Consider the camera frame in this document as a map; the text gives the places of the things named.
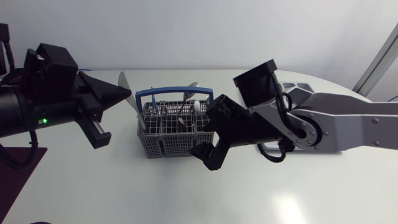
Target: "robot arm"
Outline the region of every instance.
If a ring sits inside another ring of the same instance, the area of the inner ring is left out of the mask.
[[[358,146],[398,149],[398,104],[368,103],[345,95],[314,93],[307,86],[282,86],[270,60],[236,78],[248,109],[221,95],[206,112],[220,141],[190,150],[210,170],[221,167],[228,149],[279,141],[282,157],[296,147],[312,152],[337,152]]]

